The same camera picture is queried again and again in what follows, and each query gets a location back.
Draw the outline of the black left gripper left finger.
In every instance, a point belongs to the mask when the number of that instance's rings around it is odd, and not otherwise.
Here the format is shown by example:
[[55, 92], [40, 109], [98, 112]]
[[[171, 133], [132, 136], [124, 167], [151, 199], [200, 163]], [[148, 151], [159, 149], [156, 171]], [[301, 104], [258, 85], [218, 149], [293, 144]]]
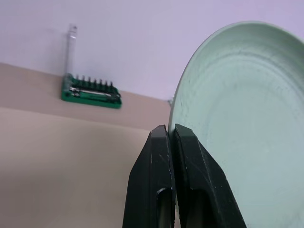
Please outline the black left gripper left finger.
[[131, 169], [122, 228], [174, 228], [175, 197], [168, 132], [159, 125]]

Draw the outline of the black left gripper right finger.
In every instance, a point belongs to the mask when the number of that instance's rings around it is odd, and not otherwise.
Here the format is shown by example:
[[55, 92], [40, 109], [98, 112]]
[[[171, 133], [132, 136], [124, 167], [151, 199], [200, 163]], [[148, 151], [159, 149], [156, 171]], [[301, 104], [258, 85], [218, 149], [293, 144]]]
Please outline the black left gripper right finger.
[[247, 228], [228, 180], [195, 133], [180, 124], [171, 134], [181, 228]]

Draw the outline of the green plate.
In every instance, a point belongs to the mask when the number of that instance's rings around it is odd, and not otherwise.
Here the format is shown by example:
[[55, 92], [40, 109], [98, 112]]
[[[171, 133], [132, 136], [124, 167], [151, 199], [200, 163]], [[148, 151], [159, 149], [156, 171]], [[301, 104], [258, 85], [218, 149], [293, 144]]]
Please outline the green plate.
[[247, 228], [304, 228], [304, 42], [239, 22], [188, 62], [169, 118], [223, 169]]

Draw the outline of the green screwdriver bit set case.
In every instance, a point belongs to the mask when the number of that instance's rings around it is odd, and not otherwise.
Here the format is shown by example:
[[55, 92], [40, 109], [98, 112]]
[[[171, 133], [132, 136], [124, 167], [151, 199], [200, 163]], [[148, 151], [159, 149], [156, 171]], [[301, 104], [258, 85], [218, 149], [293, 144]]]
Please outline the green screwdriver bit set case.
[[72, 74], [64, 75], [61, 86], [61, 99], [63, 101], [120, 109], [122, 97], [113, 83], [102, 80], [81, 79]]

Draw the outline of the clear plastic case lid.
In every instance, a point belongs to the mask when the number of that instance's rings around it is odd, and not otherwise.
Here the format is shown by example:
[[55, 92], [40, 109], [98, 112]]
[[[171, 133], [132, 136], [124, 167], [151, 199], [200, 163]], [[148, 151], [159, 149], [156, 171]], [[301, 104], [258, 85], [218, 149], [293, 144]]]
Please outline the clear plastic case lid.
[[67, 32], [65, 75], [73, 74], [74, 52], [77, 38], [77, 25], [70, 24]]

